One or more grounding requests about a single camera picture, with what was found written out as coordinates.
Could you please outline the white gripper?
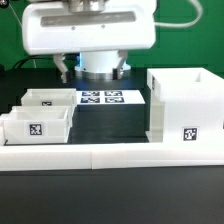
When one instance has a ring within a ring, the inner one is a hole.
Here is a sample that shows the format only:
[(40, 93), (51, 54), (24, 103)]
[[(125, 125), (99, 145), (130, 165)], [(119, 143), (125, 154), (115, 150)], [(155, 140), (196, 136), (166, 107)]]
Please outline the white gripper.
[(98, 12), (73, 12), (66, 1), (35, 2), (22, 17), (22, 39), (30, 55), (54, 54), (53, 61), (67, 82), (64, 53), (119, 50), (113, 79), (122, 78), (130, 49), (155, 43), (155, 1), (107, 1)]

